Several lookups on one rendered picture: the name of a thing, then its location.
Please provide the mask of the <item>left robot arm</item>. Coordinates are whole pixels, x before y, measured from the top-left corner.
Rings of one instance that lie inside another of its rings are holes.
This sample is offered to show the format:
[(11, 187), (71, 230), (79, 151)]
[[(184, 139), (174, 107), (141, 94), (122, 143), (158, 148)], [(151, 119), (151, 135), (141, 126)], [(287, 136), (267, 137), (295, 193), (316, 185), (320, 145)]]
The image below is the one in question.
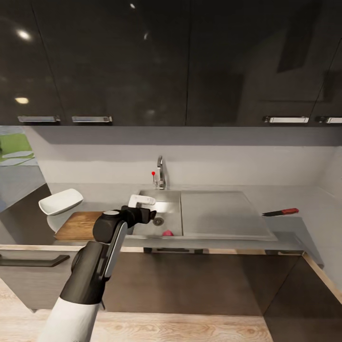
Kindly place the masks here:
[(154, 220), (156, 210), (138, 204), (155, 205), (149, 196), (131, 195), (128, 206), (105, 211), (93, 227), (94, 241), (80, 249), (72, 261), (72, 275), (35, 342), (90, 342), (97, 311), (109, 281), (127, 229)]

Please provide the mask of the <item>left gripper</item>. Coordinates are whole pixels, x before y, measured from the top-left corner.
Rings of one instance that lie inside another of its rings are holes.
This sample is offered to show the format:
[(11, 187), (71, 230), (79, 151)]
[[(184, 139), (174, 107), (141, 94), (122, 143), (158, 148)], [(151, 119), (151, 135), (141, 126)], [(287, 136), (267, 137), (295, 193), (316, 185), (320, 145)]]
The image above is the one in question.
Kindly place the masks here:
[(156, 215), (156, 210), (150, 211), (150, 209), (141, 208), (141, 207), (129, 208), (128, 206), (122, 206), (121, 210), (127, 210), (133, 214), (133, 218), (134, 218), (133, 225), (136, 223), (147, 224), (150, 220), (154, 220), (154, 217)]

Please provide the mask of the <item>cutting board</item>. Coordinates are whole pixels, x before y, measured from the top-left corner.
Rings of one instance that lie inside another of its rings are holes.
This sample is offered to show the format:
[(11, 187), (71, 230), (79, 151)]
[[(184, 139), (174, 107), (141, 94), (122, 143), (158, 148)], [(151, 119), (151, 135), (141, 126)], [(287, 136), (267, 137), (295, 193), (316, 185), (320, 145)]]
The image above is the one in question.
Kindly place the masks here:
[(56, 240), (95, 239), (93, 227), (103, 211), (82, 211), (73, 213), (54, 235)]

